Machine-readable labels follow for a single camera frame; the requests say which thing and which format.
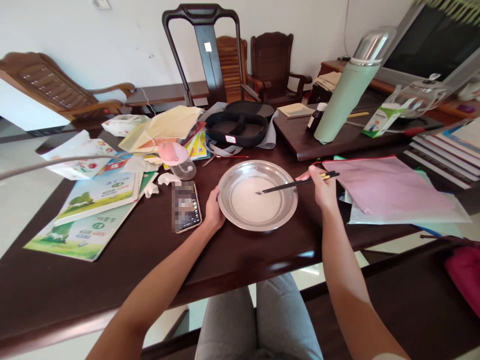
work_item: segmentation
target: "white liquid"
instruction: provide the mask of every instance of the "white liquid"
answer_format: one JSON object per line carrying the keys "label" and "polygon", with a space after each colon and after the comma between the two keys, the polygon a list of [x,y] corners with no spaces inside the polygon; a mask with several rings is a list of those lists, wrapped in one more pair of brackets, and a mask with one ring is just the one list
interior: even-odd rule
{"label": "white liquid", "polygon": [[267,222],[280,209],[282,197],[280,192],[272,191],[266,194],[256,192],[276,186],[271,181],[261,177],[248,177],[240,181],[231,193],[231,206],[239,217],[251,223]]}

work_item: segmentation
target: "silver thermos cap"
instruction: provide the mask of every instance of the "silver thermos cap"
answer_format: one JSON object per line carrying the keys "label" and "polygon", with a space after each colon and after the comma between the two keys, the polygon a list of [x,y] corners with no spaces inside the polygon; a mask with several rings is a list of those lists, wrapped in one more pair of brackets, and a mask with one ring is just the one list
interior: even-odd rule
{"label": "silver thermos cap", "polygon": [[394,39],[397,30],[391,26],[382,26],[365,34],[356,48],[350,62],[356,65],[377,65]]}

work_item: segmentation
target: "stainless steel bowl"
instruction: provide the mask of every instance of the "stainless steel bowl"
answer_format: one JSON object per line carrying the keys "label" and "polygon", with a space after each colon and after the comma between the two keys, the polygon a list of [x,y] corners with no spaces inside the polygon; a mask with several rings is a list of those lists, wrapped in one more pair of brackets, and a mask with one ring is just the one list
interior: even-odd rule
{"label": "stainless steel bowl", "polygon": [[268,180],[271,183],[269,188],[294,181],[284,169],[274,163],[263,160],[241,162],[228,169],[220,179],[218,204],[220,205],[222,213],[239,228],[250,231],[265,232],[285,224],[297,209],[298,195],[296,187],[278,191],[281,200],[276,215],[264,222],[251,222],[241,217],[232,206],[232,193],[235,187],[243,180],[251,177],[261,177]]}

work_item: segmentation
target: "hand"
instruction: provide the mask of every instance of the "hand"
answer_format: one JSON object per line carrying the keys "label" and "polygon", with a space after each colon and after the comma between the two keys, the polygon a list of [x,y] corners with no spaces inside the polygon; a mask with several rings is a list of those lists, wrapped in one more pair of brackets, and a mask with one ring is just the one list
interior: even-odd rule
{"label": "hand", "polygon": [[220,210],[217,196],[219,195],[220,187],[217,185],[211,192],[206,201],[205,221],[204,223],[217,231],[225,222],[225,216]]}
{"label": "hand", "polygon": [[308,171],[297,177],[295,180],[307,180],[312,178],[315,184],[315,201],[322,210],[338,207],[337,203],[337,181],[334,178],[324,180],[321,174],[325,173],[314,165],[308,167]]}

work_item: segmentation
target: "green book cover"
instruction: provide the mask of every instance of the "green book cover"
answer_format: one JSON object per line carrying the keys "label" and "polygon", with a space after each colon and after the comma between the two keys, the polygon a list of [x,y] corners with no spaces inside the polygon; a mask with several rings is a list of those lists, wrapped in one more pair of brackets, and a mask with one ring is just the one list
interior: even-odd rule
{"label": "green book cover", "polygon": [[134,172],[120,172],[131,157],[132,154],[125,152],[121,157],[110,160],[94,178],[78,180],[55,224],[71,223],[136,201],[140,177]]}
{"label": "green book cover", "polygon": [[[156,175],[156,171],[143,174],[139,199]],[[62,225],[52,220],[23,248],[95,261],[136,204],[137,201]]]}

